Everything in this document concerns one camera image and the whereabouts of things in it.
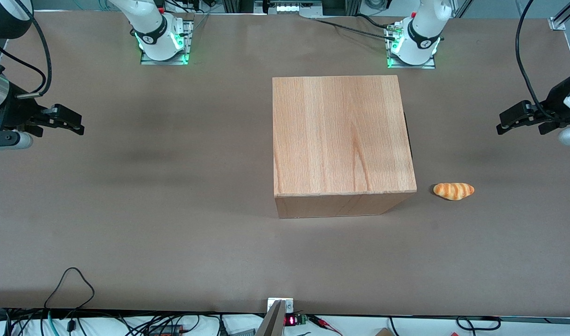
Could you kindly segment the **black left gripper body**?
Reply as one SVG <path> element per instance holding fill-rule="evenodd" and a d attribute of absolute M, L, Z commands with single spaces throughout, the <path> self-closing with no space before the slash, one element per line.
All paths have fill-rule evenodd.
<path fill-rule="evenodd" d="M 570 127 L 570 108 L 563 102 L 570 93 L 570 77 L 558 83 L 549 91 L 542 107 L 558 121 L 542 123 L 538 129 L 541 135 L 548 134 L 558 128 Z"/>

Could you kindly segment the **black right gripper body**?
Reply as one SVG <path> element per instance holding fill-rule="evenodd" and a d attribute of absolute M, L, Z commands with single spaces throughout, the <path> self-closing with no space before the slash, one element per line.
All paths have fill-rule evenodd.
<path fill-rule="evenodd" d="M 47 108 L 39 105 L 34 98 L 18 99 L 18 94 L 27 93 L 18 86 L 10 86 L 7 98 L 0 105 L 0 126 L 4 130 L 19 130 L 41 138 L 43 128 L 34 122 Z"/>

